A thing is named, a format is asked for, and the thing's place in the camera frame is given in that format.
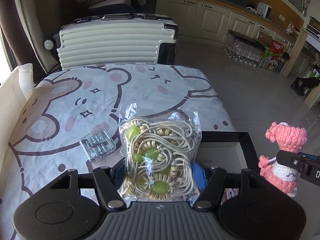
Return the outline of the red and green carton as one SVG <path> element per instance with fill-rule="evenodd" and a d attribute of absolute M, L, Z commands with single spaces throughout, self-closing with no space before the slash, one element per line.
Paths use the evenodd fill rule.
<path fill-rule="evenodd" d="M 280 63 L 284 52 L 283 44 L 276 40 L 271 40 L 270 45 L 265 49 L 263 53 L 260 67 L 274 72 Z"/>

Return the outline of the clear plastic nail box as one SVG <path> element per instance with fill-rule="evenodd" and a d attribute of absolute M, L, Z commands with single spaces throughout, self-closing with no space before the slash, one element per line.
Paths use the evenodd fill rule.
<path fill-rule="evenodd" d="M 116 150 L 116 143 L 105 128 L 99 128 L 82 137 L 79 141 L 90 162 L 98 161 Z"/>

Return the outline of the white foam sheet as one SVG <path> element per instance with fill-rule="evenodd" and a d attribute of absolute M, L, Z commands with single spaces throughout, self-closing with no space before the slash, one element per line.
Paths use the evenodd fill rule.
<path fill-rule="evenodd" d="M 1 85 L 1 157 L 4 156 L 17 119 L 34 89 L 33 65 L 16 67 Z"/>

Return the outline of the pack of water bottles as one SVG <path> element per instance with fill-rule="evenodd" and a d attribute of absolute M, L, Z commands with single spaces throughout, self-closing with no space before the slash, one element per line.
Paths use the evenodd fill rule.
<path fill-rule="evenodd" d="M 224 51 L 235 61 L 258 66 L 266 50 L 268 50 L 268 45 L 265 45 L 255 38 L 248 37 L 236 31 L 227 31 Z"/>

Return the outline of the cartoon bear bed sheet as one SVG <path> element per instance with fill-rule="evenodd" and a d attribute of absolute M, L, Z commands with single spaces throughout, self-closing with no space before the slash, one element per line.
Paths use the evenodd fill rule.
<path fill-rule="evenodd" d="M 118 138 L 119 112 L 132 103 L 150 114 L 197 112 L 203 131 L 234 126 L 198 69 L 162 64 L 99 64 L 56 72 L 34 84 L 1 157 L 1 239 L 17 239 L 16 208 L 67 169 L 91 172 L 79 141 L 105 128 Z"/>

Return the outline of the bag of beaded cords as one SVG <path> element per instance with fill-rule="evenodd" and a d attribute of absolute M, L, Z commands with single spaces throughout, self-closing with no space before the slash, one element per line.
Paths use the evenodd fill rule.
<path fill-rule="evenodd" d="M 195 203 L 200 191 L 193 164 L 202 139 L 197 112 L 152 115 L 132 103 L 119 116 L 118 131 L 125 157 L 122 198 Z"/>

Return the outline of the cream ribbed suitcase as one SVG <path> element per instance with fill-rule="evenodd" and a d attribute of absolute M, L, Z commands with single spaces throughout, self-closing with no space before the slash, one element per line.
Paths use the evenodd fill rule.
<path fill-rule="evenodd" d="M 43 47 L 63 70 L 101 63 L 172 64 L 178 31 L 165 15 L 96 15 L 62 26 Z"/>

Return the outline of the white countertop appliance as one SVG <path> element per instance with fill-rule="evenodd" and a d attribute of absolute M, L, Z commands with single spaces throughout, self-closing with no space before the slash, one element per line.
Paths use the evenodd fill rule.
<path fill-rule="evenodd" d="M 257 5 L 257 11 L 260 12 L 264 18 L 269 19 L 272 12 L 272 7 L 268 4 L 259 2 Z"/>

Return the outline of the brown curtain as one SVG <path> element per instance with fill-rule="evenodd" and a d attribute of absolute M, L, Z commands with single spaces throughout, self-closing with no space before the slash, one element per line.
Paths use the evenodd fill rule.
<path fill-rule="evenodd" d="M 1 29 L 17 63 L 31 63 L 34 81 L 40 81 L 46 74 L 23 30 L 14 0 L 1 0 Z"/>

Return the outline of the pink crochet doll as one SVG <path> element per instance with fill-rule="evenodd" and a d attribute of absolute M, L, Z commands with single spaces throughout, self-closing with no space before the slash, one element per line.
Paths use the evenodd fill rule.
<path fill-rule="evenodd" d="M 297 194 L 298 173 L 301 171 L 299 153 L 306 144 L 307 131 L 285 122 L 273 122 L 265 137 L 270 142 L 277 143 L 279 152 L 272 159 L 263 155 L 259 157 L 260 175 L 293 198 Z"/>

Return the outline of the cream kitchen cabinets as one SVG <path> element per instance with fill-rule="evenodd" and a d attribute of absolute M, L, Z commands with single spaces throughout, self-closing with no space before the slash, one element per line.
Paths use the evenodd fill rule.
<path fill-rule="evenodd" d="M 156 13 L 167 15 L 179 26 L 178 39 L 222 47 L 227 31 L 251 38 L 269 35 L 294 55 L 296 39 L 250 10 L 223 0 L 157 0 Z"/>

